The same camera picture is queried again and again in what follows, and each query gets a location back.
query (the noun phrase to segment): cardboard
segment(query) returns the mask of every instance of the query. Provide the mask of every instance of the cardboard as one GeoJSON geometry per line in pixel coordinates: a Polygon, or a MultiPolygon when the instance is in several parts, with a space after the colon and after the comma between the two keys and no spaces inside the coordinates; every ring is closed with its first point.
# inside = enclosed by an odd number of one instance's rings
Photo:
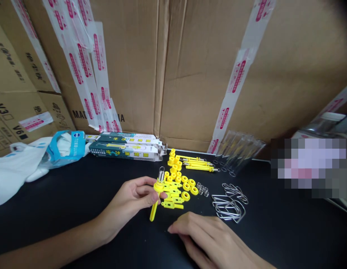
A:
{"type": "Polygon", "coordinates": [[[12,1],[0,1],[0,25],[15,48],[28,77],[37,90],[55,92],[12,1]]]}
{"type": "MultiPolygon", "coordinates": [[[[25,0],[24,3],[75,126],[89,134],[98,134],[88,127],[69,66],[44,6],[36,1],[25,0]]],[[[94,19],[103,23],[110,95],[122,129],[125,132],[153,134],[158,6],[161,1],[92,0],[90,3],[94,19]]],[[[163,59],[161,55],[160,66],[164,66],[163,59]]]]}
{"type": "Polygon", "coordinates": [[[58,130],[75,130],[62,97],[37,92],[0,25],[0,157],[10,152],[12,143],[31,143],[58,130]],[[47,120],[28,125],[35,116],[47,120]]]}
{"type": "MultiPolygon", "coordinates": [[[[206,152],[254,1],[171,1],[160,138],[206,152]]],[[[228,130],[269,142],[347,85],[347,25],[329,1],[277,1],[228,130]]]]}

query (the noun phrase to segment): packing tape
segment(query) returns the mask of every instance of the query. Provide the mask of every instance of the packing tape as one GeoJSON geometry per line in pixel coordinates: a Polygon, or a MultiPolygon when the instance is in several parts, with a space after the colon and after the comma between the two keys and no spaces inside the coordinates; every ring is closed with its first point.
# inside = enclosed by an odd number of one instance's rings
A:
{"type": "Polygon", "coordinates": [[[27,118],[26,120],[19,121],[19,123],[28,131],[32,132],[40,127],[43,127],[54,120],[49,112],[44,112],[39,115],[27,118]]]}
{"type": "Polygon", "coordinates": [[[224,138],[228,123],[247,77],[249,68],[257,54],[260,42],[267,28],[275,0],[255,0],[254,6],[243,36],[241,49],[238,51],[236,61],[230,75],[226,95],[213,131],[213,137],[207,153],[217,153],[219,144],[224,138]]]}
{"type": "Polygon", "coordinates": [[[316,116],[312,121],[317,120],[325,112],[335,112],[347,102],[347,86],[316,116]]]}
{"type": "Polygon", "coordinates": [[[54,91],[57,93],[61,93],[58,82],[56,81],[56,78],[54,76],[54,73],[51,69],[51,66],[49,64],[49,61],[46,58],[46,55],[44,53],[44,50],[40,44],[40,41],[38,39],[38,36],[35,32],[35,29],[31,23],[31,20],[29,18],[29,15],[24,7],[24,4],[22,0],[11,0],[12,5],[15,8],[15,11],[20,19],[21,24],[23,25],[32,46],[34,47],[34,50],[36,54],[38,55],[39,61],[41,62],[41,65],[43,66],[45,73],[47,77],[49,78],[50,84],[53,87],[54,91]]]}
{"type": "Polygon", "coordinates": [[[90,2],[43,1],[89,116],[89,126],[99,132],[121,132],[114,102],[110,98],[102,23],[93,20],[90,2]]]}

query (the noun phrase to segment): clear plastic tube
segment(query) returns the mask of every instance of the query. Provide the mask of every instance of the clear plastic tube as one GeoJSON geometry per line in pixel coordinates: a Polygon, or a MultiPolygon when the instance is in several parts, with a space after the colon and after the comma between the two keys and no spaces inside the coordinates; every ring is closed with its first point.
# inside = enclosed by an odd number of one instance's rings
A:
{"type": "Polygon", "coordinates": [[[241,157],[232,164],[229,168],[229,174],[233,177],[237,176],[246,164],[251,161],[265,147],[265,145],[265,142],[255,140],[254,143],[241,154],[241,157]]]}
{"type": "Polygon", "coordinates": [[[229,130],[228,133],[226,134],[226,136],[224,137],[222,143],[220,144],[217,154],[213,160],[213,163],[218,164],[220,159],[223,156],[224,151],[227,149],[227,147],[230,146],[233,138],[235,137],[236,132],[235,131],[231,131],[229,130]]]}

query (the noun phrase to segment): black tabletop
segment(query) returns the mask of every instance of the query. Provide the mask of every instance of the black tabletop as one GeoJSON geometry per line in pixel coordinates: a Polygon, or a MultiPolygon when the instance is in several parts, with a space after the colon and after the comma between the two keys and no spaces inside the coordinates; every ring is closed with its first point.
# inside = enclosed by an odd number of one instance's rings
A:
{"type": "MultiPolygon", "coordinates": [[[[212,160],[210,155],[183,153],[212,160]]],[[[156,178],[164,162],[98,158],[51,170],[26,183],[0,206],[0,254],[54,236],[96,217],[122,183],[140,176],[156,178]]],[[[224,194],[222,183],[239,186],[248,197],[247,213],[229,227],[254,252],[279,269],[341,268],[347,264],[347,214],[323,199],[299,198],[284,182],[270,178],[270,164],[251,161],[237,176],[183,168],[210,194],[224,194]]],[[[159,206],[141,210],[109,244],[67,265],[67,268],[196,268],[177,235],[167,228],[183,213],[214,216],[211,197],[193,196],[184,210],[159,206]]]]}

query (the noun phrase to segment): assembled yellow tool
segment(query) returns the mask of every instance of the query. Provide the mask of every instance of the assembled yellow tool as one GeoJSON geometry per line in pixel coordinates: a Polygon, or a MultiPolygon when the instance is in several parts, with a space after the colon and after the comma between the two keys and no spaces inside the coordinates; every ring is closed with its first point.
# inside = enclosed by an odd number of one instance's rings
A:
{"type": "MultiPolygon", "coordinates": [[[[161,166],[159,168],[159,174],[158,174],[157,182],[154,184],[154,190],[158,193],[158,200],[159,200],[160,193],[163,192],[163,190],[164,190],[164,183],[163,183],[164,180],[165,180],[165,168],[163,166],[161,166]]],[[[152,206],[150,221],[153,221],[155,219],[158,200],[152,206]]]]}

